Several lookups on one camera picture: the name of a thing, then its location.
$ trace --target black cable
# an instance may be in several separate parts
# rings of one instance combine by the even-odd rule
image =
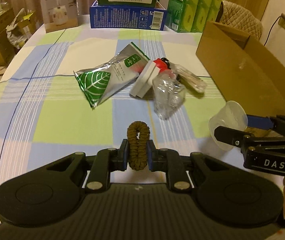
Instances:
[[[269,31],[269,34],[268,34],[268,37],[267,37],[267,39],[266,39],[266,42],[265,42],[264,46],[267,44],[267,41],[268,41],[268,38],[269,38],[269,35],[270,35],[270,32],[271,32],[272,28],[274,27],[274,25],[276,24],[276,22],[280,19],[280,17],[281,17],[281,16],[279,16],[279,17],[277,18],[277,20],[275,20],[274,24],[273,24],[272,27],[270,28],[270,31]]]
[[[4,150],[5,141],[6,141],[7,134],[8,134],[8,132],[9,132],[9,128],[10,128],[11,122],[13,121],[13,118],[14,118],[14,116],[15,116],[15,113],[16,113],[16,110],[17,110],[17,108],[18,108],[18,105],[19,105],[20,101],[22,100],[23,95],[25,94],[25,92],[26,92],[26,90],[27,90],[27,87],[28,87],[28,85],[30,84],[30,81],[33,79],[33,75],[34,75],[34,73],[36,72],[36,69],[37,69],[37,67],[38,67],[38,64],[47,56],[47,54],[48,54],[48,52],[50,51],[50,49],[57,43],[57,41],[58,41],[58,40],[60,39],[60,37],[64,34],[65,31],[66,31],[66,30],[64,30],[64,31],[62,32],[62,34],[58,37],[58,39],[55,41],[55,43],[54,43],[53,45],[51,45],[51,46],[49,47],[49,49],[46,51],[46,53],[45,53],[45,55],[42,57],[42,59],[36,64],[36,66],[35,66],[35,68],[34,68],[34,70],[33,70],[33,72],[32,72],[32,75],[30,76],[30,79],[29,79],[28,83],[27,83],[27,85],[26,85],[26,87],[25,87],[25,89],[24,89],[24,91],[23,91],[21,97],[19,98],[18,103],[16,104],[16,107],[15,107],[15,109],[14,109],[13,115],[12,115],[10,121],[9,121],[9,125],[8,125],[8,128],[7,128],[6,134],[5,134],[4,141],[3,141],[2,146],[1,146],[0,162],[1,162],[1,155],[2,155],[2,152],[3,152],[3,150]]]

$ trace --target white box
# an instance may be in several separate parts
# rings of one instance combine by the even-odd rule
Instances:
[[[76,0],[41,0],[46,33],[77,27]]]

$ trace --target blue box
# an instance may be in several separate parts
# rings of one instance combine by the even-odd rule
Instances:
[[[98,5],[96,0],[89,8],[91,28],[127,28],[164,30],[167,10],[159,3],[155,8]]]

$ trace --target table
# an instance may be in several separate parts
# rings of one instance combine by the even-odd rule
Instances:
[[[80,17],[80,22],[77,28],[47,34],[42,26],[1,79],[0,184],[73,152],[95,155],[103,148],[118,148],[134,121],[147,123],[157,148],[175,149],[181,155],[201,151],[242,168],[238,149],[226,153],[210,138],[208,121],[225,100],[195,55],[200,33],[91,29],[89,16]],[[73,71],[107,62],[131,41],[152,60],[167,57],[202,76],[208,85],[205,95],[188,94],[166,121],[154,113],[152,100],[130,97],[131,86],[92,110]],[[113,172],[111,181],[164,182],[165,175],[128,167]]]

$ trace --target green label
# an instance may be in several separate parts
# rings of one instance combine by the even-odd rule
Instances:
[[[131,67],[133,64],[137,63],[139,60],[141,60],[141,57],[139,57],[137,54],[134,54],[125,59],[125,65],[126,67]]]
[[[84,88],[83,91],[91,105],[97,103],[103,96],[110,75],[109,72],[105,71],[87,72],[79,75],[79,81]]]

